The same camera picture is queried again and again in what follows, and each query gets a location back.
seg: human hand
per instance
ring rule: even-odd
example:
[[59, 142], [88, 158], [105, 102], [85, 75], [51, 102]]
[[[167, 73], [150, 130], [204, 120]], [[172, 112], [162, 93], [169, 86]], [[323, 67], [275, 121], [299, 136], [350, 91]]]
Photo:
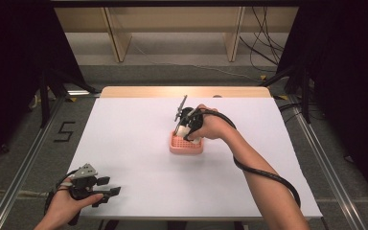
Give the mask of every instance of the human hand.
[[70, 196], [66, 186], [60, 186], [53, 197], [47, 214], [34, 230], [59, 229], [67, 224], [82, 208], [100, 201], [103, 194], [91, 195], [82, 200], [75, 200]]
[[[208, 109], [218, 112], [217, 109], [209, 108], [204, 104], [200, 104], [197, 108], [200, 108], [201, 111]], [[188, 138], [191, 140], [194, 140], [197, 137], [205, 137], [208, 139], [224, 138], [230, 129], [234, 128], [220, 117], [211, 114], [204, 114], [202, 127], [191, 133]]]

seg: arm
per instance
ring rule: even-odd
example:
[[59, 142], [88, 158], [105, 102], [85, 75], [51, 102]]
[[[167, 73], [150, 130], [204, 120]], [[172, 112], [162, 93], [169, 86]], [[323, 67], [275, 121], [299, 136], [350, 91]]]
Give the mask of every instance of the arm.
[[75, 200], [70, 196], [68, 188], [61, 186], [53, 197], [47, 214], [34, 230], [59, 229], [67, 224], [83, 207], [94, 204], [103, 197], [103, 194], [95, 194], [82, 200]]
[[[202, 128], [190, 135], [191, 139], [196, 137], [220, 138], [245, 166], [277, 174], [236, 129], [219, 117], [204, 115]], [[284, 185], [249, 172], [244, 172], [244, 176], [270, 229], [309, 229], [298, 205]]]

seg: white table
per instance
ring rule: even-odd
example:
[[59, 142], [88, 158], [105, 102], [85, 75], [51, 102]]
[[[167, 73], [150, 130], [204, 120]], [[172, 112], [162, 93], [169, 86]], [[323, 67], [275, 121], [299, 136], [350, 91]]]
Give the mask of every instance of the white table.
[[[104, 188], [119, 195], [81, 215], [99, 219], [249, 220], [262, 217], [246, 181], [221, 140], [205, 140], [200, 155], [169, 151], [169, 134], [182, 97], [99, 98], [95, 102], [70, 171], [90, 163]], [[228, 116], [245, 139], [299, 192], [302, 212], [320, 218], [302, 175], [281, 114], [272, 98], [194, 98]]]

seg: forearm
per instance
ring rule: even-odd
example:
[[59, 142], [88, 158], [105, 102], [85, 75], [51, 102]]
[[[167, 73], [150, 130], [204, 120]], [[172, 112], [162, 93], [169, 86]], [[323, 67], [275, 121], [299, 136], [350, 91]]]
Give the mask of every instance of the forearm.
[[[224, 131], [222, 140], [243, 165], [277, 174], [234, 128]], [[270, 229], [308, 229], [298, 205], [289, 190], [269, 178], [244, 172], [250, 192]]]

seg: pink object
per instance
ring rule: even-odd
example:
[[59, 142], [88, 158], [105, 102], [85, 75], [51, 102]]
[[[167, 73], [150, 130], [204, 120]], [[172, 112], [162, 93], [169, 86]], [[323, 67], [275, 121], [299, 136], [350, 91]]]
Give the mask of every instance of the pink object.
[[177, 154], [200, 154], [204, 151], [204, 140], [201, 138], [198, 144], [193, 144], [182, 137], [170, 133], [170, 152]]

